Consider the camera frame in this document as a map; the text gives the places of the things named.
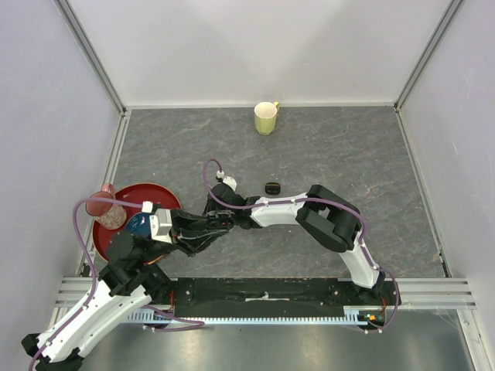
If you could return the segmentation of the black glossy charging case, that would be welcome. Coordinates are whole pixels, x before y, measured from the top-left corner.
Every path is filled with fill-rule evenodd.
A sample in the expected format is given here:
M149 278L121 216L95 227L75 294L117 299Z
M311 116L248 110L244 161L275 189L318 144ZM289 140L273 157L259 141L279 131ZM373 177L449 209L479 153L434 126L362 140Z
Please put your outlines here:
M281 193L281 185L278 182L267 182L265 184L265 193L270 196L276 196Z

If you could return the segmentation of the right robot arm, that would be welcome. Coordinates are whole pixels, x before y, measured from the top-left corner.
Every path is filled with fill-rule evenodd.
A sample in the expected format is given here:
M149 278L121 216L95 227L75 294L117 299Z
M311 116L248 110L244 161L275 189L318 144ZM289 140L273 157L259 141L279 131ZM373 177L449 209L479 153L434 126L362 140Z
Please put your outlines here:
M371 257L364 236L367 227L358 208L321 185L292 197L244 198L219 183L208 190L204 212L229 210L244 228L299 225L322 247L340 255L350 272L356 299L372 304L382 295L384 273Z

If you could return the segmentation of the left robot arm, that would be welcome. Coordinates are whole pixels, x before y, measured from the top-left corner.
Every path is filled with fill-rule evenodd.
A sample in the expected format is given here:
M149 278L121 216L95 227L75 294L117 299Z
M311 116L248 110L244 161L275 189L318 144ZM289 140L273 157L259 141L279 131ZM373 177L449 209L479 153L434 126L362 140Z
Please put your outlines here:
M22 347L31 370L78 370L84 358L134 310L169 298L171 280L156 260L175 250L194 255L234 226L229 210L201 216L157 208L135 214L115 233L108 263L88 292L52 328L28 334Z

